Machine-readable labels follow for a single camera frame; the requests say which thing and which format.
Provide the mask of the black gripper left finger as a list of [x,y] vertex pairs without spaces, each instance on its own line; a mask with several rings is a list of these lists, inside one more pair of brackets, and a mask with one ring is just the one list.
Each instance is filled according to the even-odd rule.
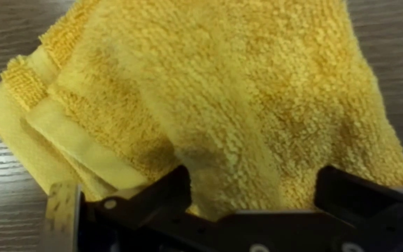
[[189,188],[188,170],[178,167],[131,199],[82,201],[77,252],[175,252],[147,226],[182,215],[192,203]]

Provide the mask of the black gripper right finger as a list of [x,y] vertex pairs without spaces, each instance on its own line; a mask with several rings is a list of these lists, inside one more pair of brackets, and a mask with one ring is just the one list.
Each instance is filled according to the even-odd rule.
[[403,192],[325,167],[315,206],[350,227],[333,240],[335,252],[403,252]]

